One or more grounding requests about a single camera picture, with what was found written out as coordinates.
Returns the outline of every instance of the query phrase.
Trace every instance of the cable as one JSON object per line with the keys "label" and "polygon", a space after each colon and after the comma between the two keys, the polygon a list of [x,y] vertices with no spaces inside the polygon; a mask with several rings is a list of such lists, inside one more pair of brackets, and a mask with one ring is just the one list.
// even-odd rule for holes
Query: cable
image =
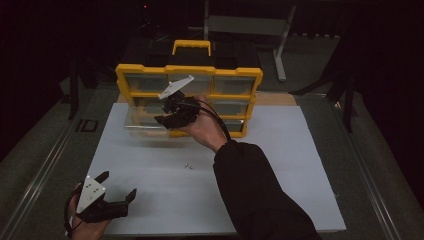
{"label": "cable", "polygon": [[227,126],[225,125],[224,121],[222,121],[222,119],[219,117],[218,113],[215,110],[213,110],[213,108],[211,106],[209,106],[209,104],[207,104],[206,102],[201,101],[201,100],[196,100],[196,101],[204,103],[212,111],[209,110],[209,109],[207,109],[207,108],[204,108],[204,107],[201,107],[201,106],[198,106],[198,105],[194,105],[194,104],[190,104],[190,103],[179,102],[179,103],[177,103],[177,105],[190,106],[190,107],[198,108],[198,109],[206,112],[211,117],[213,117],[215,119],[215,121],[219,124],[219,126],[221,127],[222,131],[224,132],[225,137],[227,138],[227,140],[228,141],[231,141],[231,136],[230,136],[230,133],[228,132]]}

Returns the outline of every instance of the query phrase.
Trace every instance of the white plastic piece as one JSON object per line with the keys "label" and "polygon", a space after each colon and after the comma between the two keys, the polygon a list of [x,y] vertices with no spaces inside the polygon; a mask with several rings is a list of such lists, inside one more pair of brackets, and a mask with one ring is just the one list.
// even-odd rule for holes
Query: white plastic piece
{"label": "white plastic piece", "polygon": [[188,78],[184,78],[175,82],[170,82],[169,86],[163,91],[162,94],[159,95],[159,99],[162,100],[174,94],[176,91],[183,88],[185,85],[189,84],[194,80],[194,77],[189,75]]}
{"label": "white plastic piece", "polygon": [[77,206],[77,213],[81,213],[87,209],[94,201],[105,194],[105,192],[106,188],[104,188],[96,180],[90,178],[90,176],[87,176],[84,181],[84,186]]}

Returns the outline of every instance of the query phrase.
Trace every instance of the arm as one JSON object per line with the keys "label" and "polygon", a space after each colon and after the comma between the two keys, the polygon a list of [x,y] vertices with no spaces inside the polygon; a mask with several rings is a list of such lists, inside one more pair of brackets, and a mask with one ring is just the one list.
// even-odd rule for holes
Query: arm
{"label": "arm", "polygon": [[180,130],[216,153],[218,187],[243,239],[321,239],[309,216],[282,191],[258,146],[227,142],[220,126],[203,111]]}

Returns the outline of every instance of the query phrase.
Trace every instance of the yellow handle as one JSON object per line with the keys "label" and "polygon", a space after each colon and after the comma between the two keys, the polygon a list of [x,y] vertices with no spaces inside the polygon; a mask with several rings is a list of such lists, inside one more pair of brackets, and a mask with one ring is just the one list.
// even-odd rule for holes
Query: yellow handle
{"label": "yellow handle", "polygon": [[175,55],[177,47],[198,47],[208,48],[208,54],[211,56],[211,42],[205,40],[175,40],[172,55]]}

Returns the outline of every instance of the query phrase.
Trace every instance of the human hand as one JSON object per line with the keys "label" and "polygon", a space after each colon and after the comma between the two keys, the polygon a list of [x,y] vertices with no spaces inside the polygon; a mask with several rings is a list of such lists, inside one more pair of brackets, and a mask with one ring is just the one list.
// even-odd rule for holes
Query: human hand
{"label": "human hand", "polygon": [[[196,99],[205,102],[204,96],[197,96]],[[211,110],[205,103],[199,102],[200,106]],[[215,153],[227,142],[221,126],[207,112],[200,110],[196,121],[178,130],[190,134],[198,143],[211,149]]]}
{"label": "human hand", "polygon": [[72,213],[72,232],[73,240],[98,240],[101,239],[106,227],[111,220],[102,221],[99,223],[86,223],[76,215],[77,203],[79,195],[74,195],[69,203],[69,211]]}

